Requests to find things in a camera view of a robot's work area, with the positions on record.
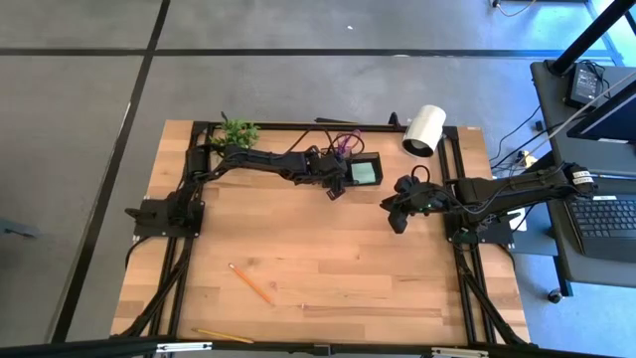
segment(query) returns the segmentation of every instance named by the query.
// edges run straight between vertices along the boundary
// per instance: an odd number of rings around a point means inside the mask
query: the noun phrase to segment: pencil
[[[211,336],[217,336],[217,337],[226,338],[226,339],[229,339],[229,340],[235,340],[235,341],[238,341],[238,342],[243,342],[243,343],[248,343],[248,344],[252,344],[254,342],[251,339],[242,338],[242,337],[236,337],[236,336],[232,336],[232,335],[225,334],[225,333],[209,331],[207,329],[192,328],[192,330],[197,332],[197,333],[203,333],[203,334],[207,334],[207,335],[211,335]]]
[[[245,273],[243,273],[239,268],[235,267],[232,263],[229,263],[228,266],[230,267],[230,269],[233,269],[234,272],[236,272],[238,274],[238,276],[240,278],[242,278],[242,280],[245,281],[245,283],[249,284],[249,286],[256,291],[256,293],[258,293],[259,296],[262,297],[262,299],[264,299],[267,303],[273,305],[274,302],[272,302],[271,298],[269,298],[269,296],[262,291],[262,289],[258,288],[258,286],[256,284],[254,284],[254,282],[251,281],[251,279],[249,279]]]

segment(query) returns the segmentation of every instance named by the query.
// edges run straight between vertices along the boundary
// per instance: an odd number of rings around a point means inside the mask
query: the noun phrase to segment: green plant
[[[212,141],[219,145],[235,144],[243,148],[252,148],[258,141],[259,129],[254,123],[243,119],[226,119],[221,124],[225,136],[212,138]]]

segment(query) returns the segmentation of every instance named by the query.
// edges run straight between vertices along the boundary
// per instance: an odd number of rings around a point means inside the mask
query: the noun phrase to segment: wooden plank
[[[166,122],[149,196],[163,198],[176,187],[191,126],[191,121]],[[256,148],[283,152],[300,134],[263,130]],[[467,174],[490,175],[481,131],[460,128],[460,137]],[[416,164],[426,165],[431,181],[440,183],[439,158],[406,155],[398,133],[363,133],[363,138],[367,151],[381,153],[385,179],[380,186],[348,188],[337,201],[320,186],[294,186],[249,170],[231,171],[206,185],[206,217],[193,249],[180,337],[202,338],[191,330],[197,327],[256,341],[466,343],[441,216],[412,217],[406,233],[396,235],[379,207]],[[326,142],[324,133],[310,132],[297,149]],[[165,239],[149,240],[133,253],[113,333],[125,329],[152,296],[165,245]],[[498,250],[482,250],[489,293],[527,337],[514,271]],[[242,269],[275,305],[264,302],[228,263]]]

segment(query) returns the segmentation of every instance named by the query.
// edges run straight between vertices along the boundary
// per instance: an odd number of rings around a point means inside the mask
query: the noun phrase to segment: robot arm
[[[224,159],[210,170],[210,151]],[[203,144],[186,152],[184,180],[164,200],[146,199],[139,209],[126,209],[135,219],[135,235],[188,237],[201,228],[204,203],[201,190],[206,182],[219,179],[231,169],[245,168],[276,173],[294,184],[322,183],[335,200],[345,192],[348,171],[344,158],[333,151],[321,153],[316,146],[282,154],[245,149],[236,145]]]
[[[383,200],[389,223],[397,234],[406,228],[408,215],[455,214],[462,228],[480,232],[493,219],[508,212],[549,200],[591,199],[595,185],[585,168],[564,164],[510,178],[487,180],[461,178],[449,181],[452,192],[433,183],[403,176],[394,187],[397,194]]]

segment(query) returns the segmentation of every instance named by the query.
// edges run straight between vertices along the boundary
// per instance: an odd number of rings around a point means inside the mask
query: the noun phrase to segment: desk leg
[[[555,261],[555,269],[556,269],[556,278],[558,279],[558,288],[553,289],[548,294],[548,300],[552,303],[558,303],[563,297],[572,297],[574,293],[572,292],[572,287],[570,285],[569,280],[565,278],[562,263],[558,259],[558,256],[553,257]]]

